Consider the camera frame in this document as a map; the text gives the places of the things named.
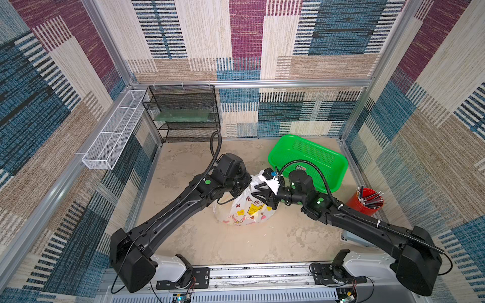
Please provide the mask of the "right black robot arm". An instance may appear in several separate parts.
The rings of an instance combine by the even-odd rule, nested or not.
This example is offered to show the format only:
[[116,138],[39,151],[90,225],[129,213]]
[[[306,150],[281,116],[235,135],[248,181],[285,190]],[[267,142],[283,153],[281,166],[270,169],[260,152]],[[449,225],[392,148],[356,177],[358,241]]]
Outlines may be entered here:
[[263,181],[254,187],[252,195],[266,206],[277,209],[279,203],[299,205],[310,219],[338,227],[368,241],[389,254],[395,263],[391,266],[397,280],[415,294],[429,297],[437,278],[441,276],[445,251],[436,246],[429,232],[421,227],[399,227],[365,215],[339,201],[330,190],[325,175],[317,170],[325,192],[319,192],[305,170],[289,173],[289,186],[284,182],[284,171],[293,165],[263,170]]

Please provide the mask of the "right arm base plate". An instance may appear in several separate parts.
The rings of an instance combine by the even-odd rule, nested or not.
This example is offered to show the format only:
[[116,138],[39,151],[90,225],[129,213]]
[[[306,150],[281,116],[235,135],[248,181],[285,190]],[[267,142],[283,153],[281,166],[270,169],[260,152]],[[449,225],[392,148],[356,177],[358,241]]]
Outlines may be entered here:
[[310,274],[313,275],[316,285],[326,286],[345,286],[357,284],[365,284],[367,279],[364,276],[352,276],[343,266],[333,266],[331,263],[311,263],[309,266]]

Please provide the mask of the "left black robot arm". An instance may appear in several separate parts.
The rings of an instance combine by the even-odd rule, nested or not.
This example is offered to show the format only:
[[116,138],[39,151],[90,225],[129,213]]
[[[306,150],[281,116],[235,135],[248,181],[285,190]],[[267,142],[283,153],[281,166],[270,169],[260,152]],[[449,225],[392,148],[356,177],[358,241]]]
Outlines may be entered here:
[[230,193],[239,197],[251,183],[251,175],[239,156],[221,154],[211,147],[212,160],[171,203],[141,225],[126,232],[118,229],[111,236],[109,261],[131,293],[141,290],[158,268],[154,254],[160,245],[183,223]]

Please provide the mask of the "white plastic bag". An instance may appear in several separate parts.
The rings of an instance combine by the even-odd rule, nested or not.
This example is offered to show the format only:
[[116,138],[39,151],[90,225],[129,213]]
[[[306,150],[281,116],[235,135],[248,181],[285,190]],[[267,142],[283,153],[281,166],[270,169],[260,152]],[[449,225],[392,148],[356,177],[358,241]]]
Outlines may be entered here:
[[[266,183],[262,177],[262,172],[263,170],[252,176],[250,185],[236,199],[223,205],[222,203],[232,199],[232,196],[226,193],[222,197],[223,202],[212,204],[213,213],[219,222],[233,226],[251,225],[266,222],[276,213],[276,209],[271,209],[251,195],[251,193],[254,193],[255,185]],[[277,180],[269,182],[271,190],[277,189],[276,185],[279,185]]]

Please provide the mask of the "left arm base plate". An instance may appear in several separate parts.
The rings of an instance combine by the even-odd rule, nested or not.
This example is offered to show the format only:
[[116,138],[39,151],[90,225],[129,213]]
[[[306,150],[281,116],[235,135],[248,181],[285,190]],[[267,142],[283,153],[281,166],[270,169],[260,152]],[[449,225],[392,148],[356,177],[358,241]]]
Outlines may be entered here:
[[183,276],[176,282],[159,280],[156,283],[156,290],[188,290],[189,287],[195,289],[208,289],[210,279],[209,267],[196,267],[186,270]]

